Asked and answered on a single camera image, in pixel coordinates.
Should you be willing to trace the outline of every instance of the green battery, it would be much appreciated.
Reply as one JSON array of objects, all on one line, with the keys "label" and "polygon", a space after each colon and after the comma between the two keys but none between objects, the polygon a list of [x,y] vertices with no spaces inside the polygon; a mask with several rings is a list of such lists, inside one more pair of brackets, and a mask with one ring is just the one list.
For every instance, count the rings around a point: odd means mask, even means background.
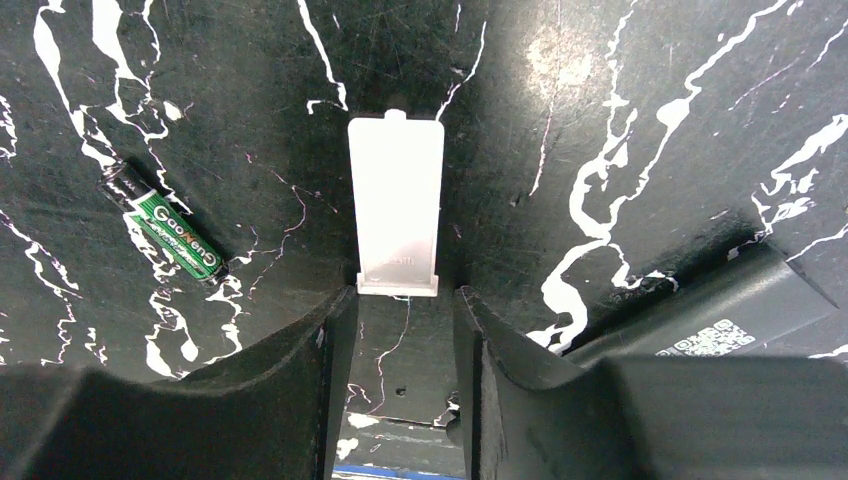
[{"label": "green battery", "polygon": [[118,162],[108,167],[97,186],[192,277],[215,287],[227,276],[223,257],[129,164]]}]

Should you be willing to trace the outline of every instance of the plastic tab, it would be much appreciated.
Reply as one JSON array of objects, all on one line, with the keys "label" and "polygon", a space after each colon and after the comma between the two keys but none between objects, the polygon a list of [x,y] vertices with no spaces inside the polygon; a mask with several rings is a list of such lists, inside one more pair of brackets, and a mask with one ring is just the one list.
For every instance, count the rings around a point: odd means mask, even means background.
[{"label": "plastic tab", "polygon": [[435,297],[445,130],[401,110],[348,125],[361,295]]}]

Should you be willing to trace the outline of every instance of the black marble surface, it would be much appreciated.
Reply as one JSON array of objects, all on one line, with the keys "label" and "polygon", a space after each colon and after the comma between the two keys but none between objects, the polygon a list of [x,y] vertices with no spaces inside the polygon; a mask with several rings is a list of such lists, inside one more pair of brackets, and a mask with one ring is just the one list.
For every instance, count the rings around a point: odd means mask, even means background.
[{"label": "black marble surface", "polygon": [[[0,359],[178,378],[295,320],[356,268],[346,125],[389,107],[446,127],[443,290],[362,299],[351,413],[440,418],[463,281],[556,351],[748,242],[845,304],[846,26],[838,0],[6,2]],[[94,188],[117,158],[232,259],[222,290],[130,234]],[[848,361],[845,326],[756,353]]]}]

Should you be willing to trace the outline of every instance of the qr code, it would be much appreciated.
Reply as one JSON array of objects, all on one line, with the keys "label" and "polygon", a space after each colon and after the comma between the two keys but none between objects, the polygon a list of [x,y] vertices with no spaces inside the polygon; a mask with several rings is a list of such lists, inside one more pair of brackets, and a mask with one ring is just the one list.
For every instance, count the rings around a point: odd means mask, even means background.
[{"label": "qr code", "polygon": [[674,344],[674,347],[657,352],[659,357],[687,355],[690,357],[720,357],[756,341],[728,319],[718,321],[696,335]]}]

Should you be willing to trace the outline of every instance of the blue strip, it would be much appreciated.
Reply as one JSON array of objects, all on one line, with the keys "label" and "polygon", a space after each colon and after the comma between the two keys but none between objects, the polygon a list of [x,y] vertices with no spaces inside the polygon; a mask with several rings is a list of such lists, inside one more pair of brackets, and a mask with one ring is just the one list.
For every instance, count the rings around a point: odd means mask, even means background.
[{"label": "blue strip", "polygon": [[362,475],[374,475],[385,478],[404,478],[407,480],[462,480],[456,477],[442,477],[440,475],[428,475],[417,472],[396,472],[387,468],[361,467],[359,465],[342,465],[336,467],[333,471],[338,473],[360,473]]}]

